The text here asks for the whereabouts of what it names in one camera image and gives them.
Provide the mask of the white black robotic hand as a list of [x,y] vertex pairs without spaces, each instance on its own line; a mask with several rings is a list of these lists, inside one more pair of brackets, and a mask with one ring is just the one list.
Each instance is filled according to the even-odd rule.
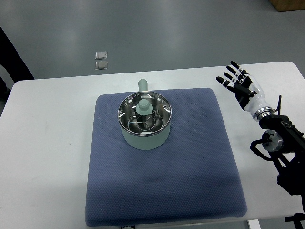
[[228,71],[224,72],[224,78],[218,76],[216,80],[235,94],[236,100],[244,111],[249,112],[256,121],[274,114],[275,109],[265,100],[261,86],[246,69],[234,61],[231,61],[226,69]]

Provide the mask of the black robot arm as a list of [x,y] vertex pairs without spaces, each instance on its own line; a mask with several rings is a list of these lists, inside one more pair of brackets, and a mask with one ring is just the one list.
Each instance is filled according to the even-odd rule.
[[304,133],[295,127],[288,116],[280,115],[281,99],[279,96],[275,111],[263,108],[258,112],[259,126],[265,132],[261,139],[251,143],[250,149],[260,158],[273,162],[278,171],[277,184],[291,196],[300,196],[304,206]]

